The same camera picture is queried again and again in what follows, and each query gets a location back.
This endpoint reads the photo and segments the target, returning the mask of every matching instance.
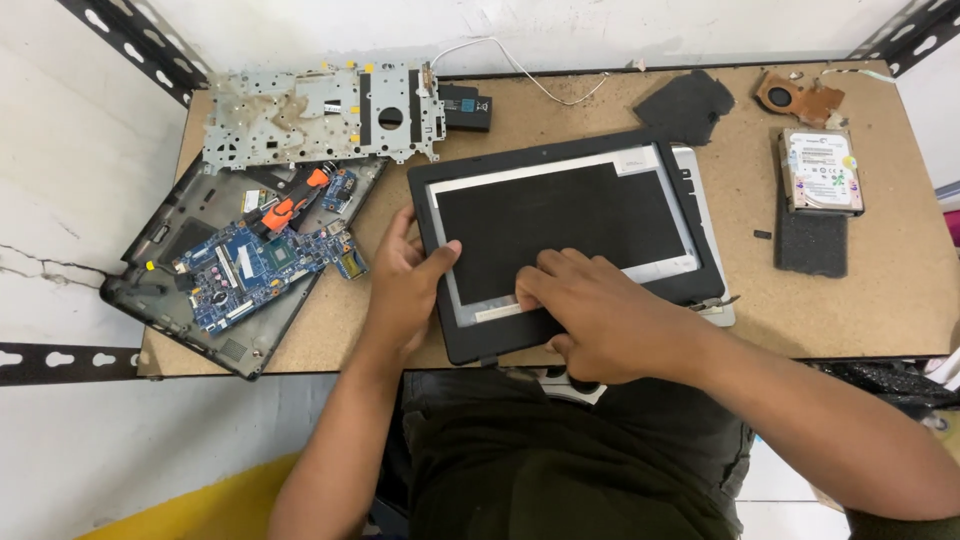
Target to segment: forearm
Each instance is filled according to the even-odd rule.
[[[901,520],[960,514],[960,467],[892,406],[728,335],[703,362],[694,385],[840,504]]]
[[[402,362],[359,346],[276,498],[272,540],[347,538],[370,509]]]

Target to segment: hand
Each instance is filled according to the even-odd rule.
[[[419,238],[406,240],[416,219],[413,205],[394,214],[373,256],[372,293],[360,342],[406,358],[426,335],[437,300],[437,282],[457,261],[461,245],[451,240],[425,257]]]
[[[516,297],[524,311],[543,305],[564,325],[569,333],[555,335],[546,350],[563,355],[577,380],[690,383],[719,332],[697,313],[634,283],[605,258],[590,259],[571,248],[541,251],[537,268],[521,268]]]

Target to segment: yellow floor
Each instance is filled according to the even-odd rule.
[[[76,540],[262,540],[276,493],[297,457],[278,457]]]

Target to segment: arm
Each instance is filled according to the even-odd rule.
[[[547,350],[564,356],[572,377],[698,387],[844,506],[910,521],[960,515],[960,467],[892,406],[717,329],[603,258],[547,250],[537,263],[520,270],[516,295],[567,329]]]
[[[437,281],[461,249],[452,241],[424,260],[420,242],[405,239],[413,220],[413,206],[399,211],[380,241],[367,321],[276,497],[271,540],[349,538],[370,509],[403,363],[422,342]]]

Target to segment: person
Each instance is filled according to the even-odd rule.
[[[411,538],[735,538],[754,430],[846,510],[855,538],[960,537],[960,467],[892,406],[717,329],[601,257],[546,250],[516,296],[564,326],[546,345],[609,385],[592,410],[495,369],[403,374],[438,280],[398,212],[372,265],[366,323],[276,498],[272,540],[356,537],[404,382]]]

